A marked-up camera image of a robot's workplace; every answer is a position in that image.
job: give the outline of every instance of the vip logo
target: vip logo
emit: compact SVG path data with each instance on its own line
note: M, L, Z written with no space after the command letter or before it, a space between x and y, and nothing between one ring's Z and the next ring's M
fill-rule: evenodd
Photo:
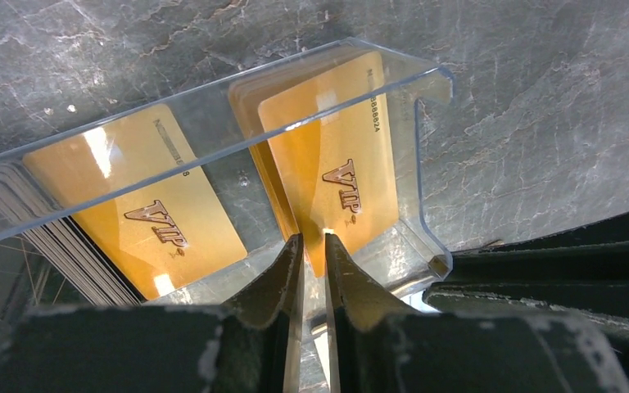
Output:
M150 206L124 213L124 217L127 219L137 219L151 223L167 224L167 227L151 227L161 242L172 242L172 244L177 247L186 247L189 245L189 242L187 242L187 239L184 238L182 231L177 228L177 225L174 224L172 217L167 214L167 210L162 205L162 202L158 200L155 200L155 203Z
M341 199L341 208L343 210L346 208L351 209L351 211L356 214L360 213L362 205L360 204L358 181L355 180L355 168L352 159L349 158L344 165L323 174L322 180L350 187L350 189L338 191L338 196Z

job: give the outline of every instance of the marble surface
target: marble surface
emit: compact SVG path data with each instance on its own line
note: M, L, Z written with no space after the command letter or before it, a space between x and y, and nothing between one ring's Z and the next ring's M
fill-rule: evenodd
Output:
M348 36L457 77L422 146L450 249L629 210L629 0L0 0L0 152Z

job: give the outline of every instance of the clear acrylic holder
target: clear acrylic holder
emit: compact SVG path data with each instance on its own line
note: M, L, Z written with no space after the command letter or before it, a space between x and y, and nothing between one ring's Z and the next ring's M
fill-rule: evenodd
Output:
M333 67L349 59L351 54L360 52L378 52L382 57L384 69L382 87L354 97L338 97L336 102L330 102L327 107L320 108L316 113L308 114L278 129L252 132L250 129L241 128L237 122L233 114L234 108L229 101L229 89L238 80L261 77L263 83L260 85L268 86L269 76L275 73L297 75L299 69L311 67L315 62L322 67ZM0 199L7 201L7 204L17 206L19 212L15 216L7 216L3 214L2 208L0 209L0 240L202 165L249 253L240 264L241 267L236 267L238 264L229 266L221 271L219 278L213 275L215 276L213 280L211 280L213 276L203 280L206 288L210 287L206 289L207 294L203 299L208 302L220 301L221 298L227 298L230 294L215 293L216 288L219 287L216 280L248 283L252 274L244 273L245 266L254 270L254 274L258 274L273 261L283 244L283 238L274 220L273 212L270 211L269 200L266 198L263 185L257 181L259 176L254 170L254 164L247 159L249 157L247 148L303 124L345 111L372 97L386 94L400 219L390 230L358 251L354 258L364 264L366 260L384 258L385 254L381 254L380 251L387 249L389 252L386 256L393 255L397 261L392 262L400 264L399 271L396 276L392 275L394 277L390 278L391 281L401 279L404 273L402 265L408 260L422 261L427 264L432 276L443 279L452 269L452 258L450 252L432 234L430 229L432 223L426 223L423 219L421 201L424 190L420 181L422 167L419 161L419 105L422 105L423 100L449 104L453 97L453 86L453 76L446 69L434 67L427 61L384 47L349 38L244 71L96 123L59 133L0 154ZM143 163L112 160L108 170L108 172L111 171L109 180L105 177L96 182L96 184L103 184L104 187L80 184L81 188L86 189L87 197L84 201L77 201L72 206L62 206L51 195L48 195L25 168L23 157L32 151L93 130L99 132L100 128L104 128L105 124L113 120L157 104L165 104L171 109L193 149L195 160L178 166L168 165L160 169L157 165L154 169L144 167L141 171L138 170L138 166ZM59 165L75 170L79 163L74 160L64 160ZM134 166L134 171L130 170L130 165ZM251 178L251 180L235 179L236 172L240 173L240 178ZM34 205L31 201L22 198L16 186L9 183L10 174L13 173L18 173L22 178L28 179L29 186L42 194L46 203ZM240 182L251 183L251 185L235 187L235 183ZM244 203L241 205L235 201L249 201L251 204L259 205L259 214L263 215L263 218L254 216L257 211L254 208L247 208Z

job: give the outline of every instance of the acrylic card dispenser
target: acrylic card dispenser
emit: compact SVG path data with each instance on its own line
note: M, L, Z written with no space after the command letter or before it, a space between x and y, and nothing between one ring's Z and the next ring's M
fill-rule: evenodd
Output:
M317 277L334 232L363 266L413 260L442 279L417 112L452 88L356 39L194 88L1 154L0 239L24 233L96 304L187 285L220 302L298 232Z

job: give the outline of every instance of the gold card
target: gold card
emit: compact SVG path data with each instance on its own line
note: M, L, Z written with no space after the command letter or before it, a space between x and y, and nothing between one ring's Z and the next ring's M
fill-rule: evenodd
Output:
M195 158L169 107L160 104L34 151L24 162L69 207ZM148 300L247 255L201 168L73 218Z
M263 101L259 116L264 129L276 129L383 82L382 58L366 53ZM326 232L353 253L399 219L385 95L268 142L315 276L325 273Z
M324 53L309 56L305 64L297 63L265 70L253 77L239 79L231 84L228 91L230 106L233 108L235 118L245 138L253 138L264 133L258 112L262 101L365 52L367 50L356 47L336 47ZM249 147L249 150L271 205L288 206L286 192L278 179L278 169L269 143L266 141L257 143ZM290 208L274 209L274 216L283 239L288 239L300 232Z

